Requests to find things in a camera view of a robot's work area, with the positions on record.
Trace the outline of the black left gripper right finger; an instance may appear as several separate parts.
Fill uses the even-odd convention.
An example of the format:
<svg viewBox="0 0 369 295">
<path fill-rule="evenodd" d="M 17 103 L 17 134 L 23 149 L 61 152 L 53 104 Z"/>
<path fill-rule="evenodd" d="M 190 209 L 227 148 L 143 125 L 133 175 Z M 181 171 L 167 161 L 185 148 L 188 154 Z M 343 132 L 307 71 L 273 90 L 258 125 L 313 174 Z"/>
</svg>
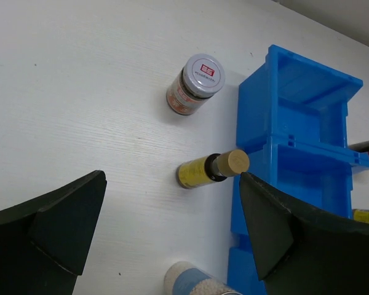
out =
<svg viewBox="0 0 369 295">
<path fill-rule="evenodd" d="M 369 294 L 369 224 L 288 195 L 251 173 L 240 199 L 268 294 Z"/>
</svg>

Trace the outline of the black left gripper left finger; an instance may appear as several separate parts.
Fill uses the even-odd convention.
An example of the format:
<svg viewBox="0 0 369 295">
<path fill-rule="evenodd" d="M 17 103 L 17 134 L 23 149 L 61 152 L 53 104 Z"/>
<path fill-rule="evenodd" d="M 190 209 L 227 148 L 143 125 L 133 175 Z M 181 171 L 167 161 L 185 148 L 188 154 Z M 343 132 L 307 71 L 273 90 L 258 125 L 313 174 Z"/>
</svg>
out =
<svg viewBox="0 0 369 295">
<path fill-rule="evenodd" d="M 0 294 L 72 294 L 106 191 L 95 170 L 0 211 Z"/>
</svg>

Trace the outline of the blue-label silver-lid shaker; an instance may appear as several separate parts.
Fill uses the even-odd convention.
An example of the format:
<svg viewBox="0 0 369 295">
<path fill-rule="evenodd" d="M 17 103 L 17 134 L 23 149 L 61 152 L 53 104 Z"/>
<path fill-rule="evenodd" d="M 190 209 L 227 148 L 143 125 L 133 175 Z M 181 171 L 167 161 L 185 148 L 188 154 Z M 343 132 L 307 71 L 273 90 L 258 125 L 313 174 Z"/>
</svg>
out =
<svg viewBox="0 0 369 295">
<path fill-rule="evenodd" d="M 240 294 L 190 262 L 174 263 L 164 276 L 164 292 L 168 295 Z"/>
</svg>

